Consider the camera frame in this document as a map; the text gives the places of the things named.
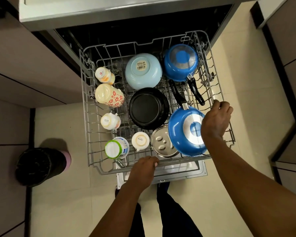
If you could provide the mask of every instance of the blue saucepan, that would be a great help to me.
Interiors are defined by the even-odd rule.
[[[185,44],[177,44],[171,47],[164,57],[166,76],[174,81],[186,81],[201,105],[205,105],[202,95],[198,92],[196,81],[193,77],[198,64],[196,51]]]
[[[169,80],[169,83],[177,103],[181,106],[173,112],[169,120],[170,140],[183,155],[200,156],[206,151],[201,136],[201,125],[205,115],[198,109],[188,106],[173,80]]]

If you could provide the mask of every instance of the pan handle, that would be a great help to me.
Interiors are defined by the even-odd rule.
[[[197,99],[197,101],[201,104],[201,105],[205,105],[205,101],[202,97],[202,95],[199,93],[199,91],[197,90],[197,86],[196,86],[196,80],[192,75],[188,75],[187,76],[187,83],[193,93],[193,95],[195,96],[195,98]]]
[[[187,101],[179,93],[177,87],[175,86],[175,82],[173,80],[169,80],[169,84],[176,102],[182,107],[182,109],[187,110],[188,109]]]

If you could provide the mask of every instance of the dark pants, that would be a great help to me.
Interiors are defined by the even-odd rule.
[[[203,237],[194,224],[191,217],[174,201],[166,191],[157,191],[157,201],[162,220],[162,236],[188,236]],[[141,207],[137,203],[132,227],[129,232],[130,237],[145,236],[143,220],[140,214]]]

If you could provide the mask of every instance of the wire rack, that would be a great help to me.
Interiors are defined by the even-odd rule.
[[[212,107],[214,99],[223,101],[223,95],[217,76],[216,67],[207,34],[204,31],[188,31],[182,35],[168,36],[153,39],[150,43],[128,42],[113,45],[94,45],[80,50],[80,67],[83,91],[85,132],[88,165],[97,168],[100,174],[112,174],[130,171],[134,163],[141,157],[156,155],[151,146],[145,150],[137,152],[131,145],[132,136],[138,131],[144,131],[149,136],[153,130],[146,131],[137,127],[130,119],[128,104],[136,90],[131,88],[124,76],[124,70],[129,59],[139,53],[150,53],[156,56],[160,63],[163,63],[165,51],[172,45],[183,43],[195,49],[198,54],[198,66],[194,75],[198,91],[205,100],[205,106],[201,106],[186,82],[177,82],[179,92],[185,96],[190,106],[193,106],[204,114]],[[104,104],[97,103],[94,98],[94,90],[100,84],[94,77],[98,67],[107,67],[115,74],[114,87],[120,89],[125,95],[125,101],[121,107],[112,108]],[[169,81],[162,76],[160,82],[155,87],[160,90],[168,99],[171,114],[179,108],[172,91]],[[118,129],[108,131],[100,124],[101,117],[108,112],[117,113],[121,118],[121,125]],[[112,160],[107,158],[104,146],[107,141],[114,137],[122,136],[130,144],[128,156],[122,160]],[[232,147],[235,143],[232,127],[229,124],[224,134],[224,140]],[[208,152],[198,157],[182,156],[178,154],[172,158],[160,157],[159,167],[204,160],[211,158]]]

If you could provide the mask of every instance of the hand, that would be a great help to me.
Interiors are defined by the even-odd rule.
[[[136,186],[140,193],[150,186],[159,159],[155,156],[142,157],[132,167],[127,183]]]
[[[202,121],[201,135],[204,142],[212,137],[222,139],[233,110],[228,102],[214,100],[212,109],[207,112]]]

